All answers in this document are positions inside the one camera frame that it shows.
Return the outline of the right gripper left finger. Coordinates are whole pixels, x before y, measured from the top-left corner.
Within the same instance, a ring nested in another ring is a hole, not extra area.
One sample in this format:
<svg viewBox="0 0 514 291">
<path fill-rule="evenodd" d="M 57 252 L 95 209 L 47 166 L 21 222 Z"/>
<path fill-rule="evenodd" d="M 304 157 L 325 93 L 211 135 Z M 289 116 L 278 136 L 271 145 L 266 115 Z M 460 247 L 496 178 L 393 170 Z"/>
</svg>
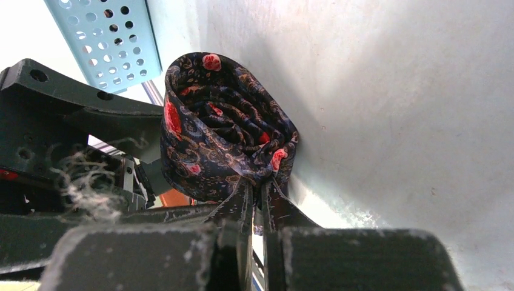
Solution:
<svg viewBox="0 0 514 291">
<path fill-rule="evenodd" d="M 250 290 L 252 186 L 201 223 L 90 225 L 58 241 L 41 290 Z"/>
</svg>

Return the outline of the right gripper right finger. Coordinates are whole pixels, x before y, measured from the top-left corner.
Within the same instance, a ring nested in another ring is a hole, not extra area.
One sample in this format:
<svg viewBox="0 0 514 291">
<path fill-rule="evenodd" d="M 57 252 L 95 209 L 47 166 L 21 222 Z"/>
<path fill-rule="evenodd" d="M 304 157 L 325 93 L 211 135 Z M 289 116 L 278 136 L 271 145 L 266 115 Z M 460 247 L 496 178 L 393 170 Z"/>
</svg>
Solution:
<svg viewBox="0 0 514 291">
<path fill-rule="evenodd" d="M 420 229 L 327 229 L 271 179 L 261 188 L 267 290 L 462 290 L 440 240 Z"/>
</svg>

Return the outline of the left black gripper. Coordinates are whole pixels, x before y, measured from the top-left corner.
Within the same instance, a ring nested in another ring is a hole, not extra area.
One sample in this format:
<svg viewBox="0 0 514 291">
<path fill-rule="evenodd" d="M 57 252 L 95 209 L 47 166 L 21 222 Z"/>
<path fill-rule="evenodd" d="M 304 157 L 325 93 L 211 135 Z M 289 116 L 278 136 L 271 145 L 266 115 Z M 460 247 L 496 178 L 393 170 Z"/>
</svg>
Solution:
<svg viewBox="0 0 514 291">
<path fill-rule="evenodd" d="M 1 93 L 29 107 L 1 109 L 2 274 L 46 265 L 76 226 L 200 223 L 216 209 L 147 209 L 156 195 L 144 163 L 161 157 L 161 106 L 90 87 L 28 58 L 2 71 Z M 117 152 L 93 147 L 90 136 Z M 115 221 L 55 214 L 70 212 L 130 213 Z"/>
</svg>

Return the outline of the dark floral rose tie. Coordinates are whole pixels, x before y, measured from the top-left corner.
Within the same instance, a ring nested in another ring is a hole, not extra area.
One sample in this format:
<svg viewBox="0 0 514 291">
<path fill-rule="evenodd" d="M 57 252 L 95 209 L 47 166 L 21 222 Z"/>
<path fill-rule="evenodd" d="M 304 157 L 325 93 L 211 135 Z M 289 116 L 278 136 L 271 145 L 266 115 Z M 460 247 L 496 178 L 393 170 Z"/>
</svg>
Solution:
<svg viewBox="0 0 514 291">
<path fill-rule="evenodd" d="M 180 56 L 165 74 L 165 180 L 197 201 L 222 202 L 240 181 L 274 179 L 287 193 L 299 132 L 245 67 L 215 53 Z"/>
</svg>

